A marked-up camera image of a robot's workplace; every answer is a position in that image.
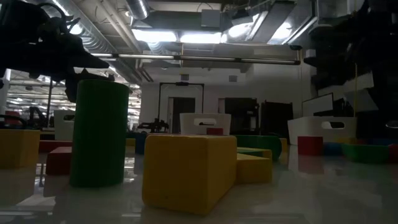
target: white bin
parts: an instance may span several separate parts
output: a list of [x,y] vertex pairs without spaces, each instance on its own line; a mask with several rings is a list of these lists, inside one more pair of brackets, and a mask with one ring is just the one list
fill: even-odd
[[229,135],[230,114],[180,114],[181,134],[206,134],[207,128],[223,128],[223,134]]
[[65,121],[66,115],[75,115],[74,111],[55,110],[54,111],[54,127],[55,140],[57,141],[72,141],[74,121]]
[[[332,128],[330,122],[344,123],[343,128]],[[290,144],[297,145],[298,136],[322,136],[323,142],[356,137],[356,118],[309,116],[287,122]]]

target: green cylinder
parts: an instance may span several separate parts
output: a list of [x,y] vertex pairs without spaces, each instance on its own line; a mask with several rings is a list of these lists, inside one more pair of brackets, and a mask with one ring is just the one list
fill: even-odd
[[123,84],[79,82],[71,186],[105,187],[123,181],[128,101],[129,88]]

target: white wall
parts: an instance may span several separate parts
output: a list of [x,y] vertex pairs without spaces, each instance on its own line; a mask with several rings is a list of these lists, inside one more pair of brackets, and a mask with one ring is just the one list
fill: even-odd
[[[294,116],[302,114],[302,101],[314,97],[310,88],[310,67],[287,65],[253,65],[246,74],[245,85],[205,84],[204,113],[218,112],[219,98],[257,98],[278,103],[293,103]],[[140,122],[152,122],[157,117],[159,84],[142,85]],[[192,97],[196,99],[196,111],[201,113],[201,87],[175,86],[162,87],[160,118],[167,118],[169,97]]]
[[[361,75],[358,77],[358,90],[362,90],[364,88],[372,88],[373,84],[373,75],[372,73]],[[341,86],[329,86],[318,90],[318,94],[320,96],[333,93],[333,97],[335,100],[338,100],[344,97],[344,93],[355,91],[355,80],[347,81],[344,85]]]

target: white floor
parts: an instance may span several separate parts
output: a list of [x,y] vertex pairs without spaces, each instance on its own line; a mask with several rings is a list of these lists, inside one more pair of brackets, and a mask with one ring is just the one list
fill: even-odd
[[207,217],[144,206],[142,156],[126,158],[124,183],[105,189],[73,189],[41,164],[0,170],[0,223],[398,223],[398,165],[290,151],[272,184],[233,187]]

